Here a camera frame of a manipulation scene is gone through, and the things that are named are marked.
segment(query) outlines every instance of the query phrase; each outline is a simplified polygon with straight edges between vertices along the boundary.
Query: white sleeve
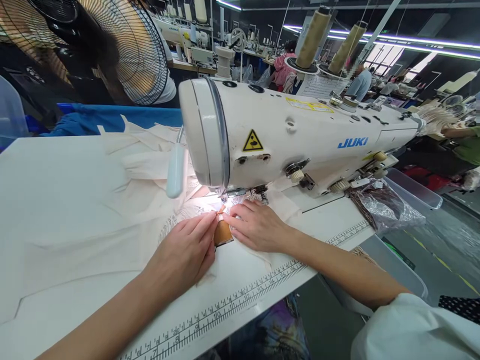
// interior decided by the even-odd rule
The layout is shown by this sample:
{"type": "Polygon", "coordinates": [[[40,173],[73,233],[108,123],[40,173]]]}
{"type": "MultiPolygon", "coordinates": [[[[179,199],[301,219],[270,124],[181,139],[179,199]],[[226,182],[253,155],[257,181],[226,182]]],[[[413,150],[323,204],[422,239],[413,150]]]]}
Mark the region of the white sleeve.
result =
{"type": "Polygon", "coordinates": [[[160,29],[158,29],[158,33],[160,34],[161,43],[163,44],[163,48],[165,49],[166,60],[167,61],[173,60],[174,57],[172,56],[172,52],[170,51],[169,45],[165,41],[164,36],[162,35],[162,32],[160,31],[160,29]]]}
{"type": "Polygon", "coordinates": [[[351,360],[478,359],[480,326],[403,293],[358,333],[351,360]]]}

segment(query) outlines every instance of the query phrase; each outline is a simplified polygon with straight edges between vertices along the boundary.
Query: forearm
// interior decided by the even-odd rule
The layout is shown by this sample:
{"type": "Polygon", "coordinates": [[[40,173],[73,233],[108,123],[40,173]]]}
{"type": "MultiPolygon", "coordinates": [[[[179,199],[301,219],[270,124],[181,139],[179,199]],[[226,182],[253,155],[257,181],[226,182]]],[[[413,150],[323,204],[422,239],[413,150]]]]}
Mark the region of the forearm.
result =
{"type": "Polygon", "coordinates": [[[371,309],[392,302],[409,291],[387,272],[359,256],[319,241],[300,231],[287,253],[339,284],[350,296],[371,309]]]}
{"type": "Polygon", "coordinates": [[[114,359],[167,305],[139,275],[37,360],[114,359]]]}

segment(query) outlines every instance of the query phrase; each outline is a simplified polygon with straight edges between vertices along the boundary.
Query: ruler markings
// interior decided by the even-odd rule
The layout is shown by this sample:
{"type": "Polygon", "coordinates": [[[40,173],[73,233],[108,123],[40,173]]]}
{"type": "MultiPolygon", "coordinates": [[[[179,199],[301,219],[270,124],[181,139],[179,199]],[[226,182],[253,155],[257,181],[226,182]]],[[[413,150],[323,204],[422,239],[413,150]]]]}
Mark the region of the ruler markings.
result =
{"type": "MultiPolygon", "coordinates": [[[[361,221],[332,236],[326,243],[339,247],[368,227],[369,223],[366,220],[361,221]]],[[[170,331],[167,330],[159,335],[158,338],[153,339],[153,344],[152,341],[145,343],[145,346],[140,346],[138,349],[122,355],[119,360],[142,360],[146,359],[146,356],[149,356],[148,359],[150,360],[167,359],[175,351],[180,350],[230,316],[235,315],[250,304],[256,304],[257,300],[269,291],[306,268],[308,266],[304,263],[292,259],[226,298],[210,305],[197,315],[190,317],[189,320],[179,323],[170,331]]]]}

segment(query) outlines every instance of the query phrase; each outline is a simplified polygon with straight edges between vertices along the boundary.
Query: yellow floor line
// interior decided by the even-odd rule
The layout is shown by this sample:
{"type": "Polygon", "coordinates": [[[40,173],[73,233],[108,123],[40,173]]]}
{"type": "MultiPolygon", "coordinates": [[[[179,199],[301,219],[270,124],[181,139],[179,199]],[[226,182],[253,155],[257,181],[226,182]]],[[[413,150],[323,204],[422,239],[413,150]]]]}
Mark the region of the yellow floor line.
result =
{"type": "Polygon", "coordinates": [[[443,261],[441,258],[439,258],[437,255],[435,255],[433,252],[431,252],[430,250],[428,250],[425,245],[422,244],[421,241],[419,241],[415,236],[413,236],[411,233],[409,233],[407,230],[403,230],[405,233],[407,233],[407,235],[409,235],[413,240],[415,240],[422,248],[424,248],[425,250],[427,250],[429,253],[431,253],[433,255],[433,257],[435,259],[438,260],[438,262],[440,264],[442,264],[444,267],[446,267],[448,270],[450,270],[452,273],[454,273],[455,275],[457,275],[464,283],[465,285],[467,285],[470,289],[472,289],[478,296],[480,296],[480,293],[477,291],[477,289],[474,288],[474,286],[472,284],[470,284],[466,279],[463,278],[463,276],[461,276],[460,274],[454,272],[452,270],[452,268],[450,268],[450,266],[447,265],[447,263],[445,261],[443,261]]]}

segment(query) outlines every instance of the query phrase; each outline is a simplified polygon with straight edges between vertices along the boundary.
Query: pink shirt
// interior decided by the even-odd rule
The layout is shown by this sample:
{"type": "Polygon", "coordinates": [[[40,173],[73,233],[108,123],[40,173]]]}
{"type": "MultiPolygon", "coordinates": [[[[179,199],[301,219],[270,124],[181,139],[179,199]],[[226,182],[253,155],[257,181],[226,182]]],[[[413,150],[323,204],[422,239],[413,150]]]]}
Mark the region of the pink shirt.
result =
{"type": "Polygon", "coordinates": [[[285,63],[285,58],[290,58],[292,56],[295,56],[294,52],[284,53],[275,59],[275,62],[273,63],[273,66],[275,66],[276,70],[275,78],[273,79],[275,85],[283,86],[285,84],[285,80],[287,80],[287,76],[290,73],[295,73],[295,70],[285,63]]]}

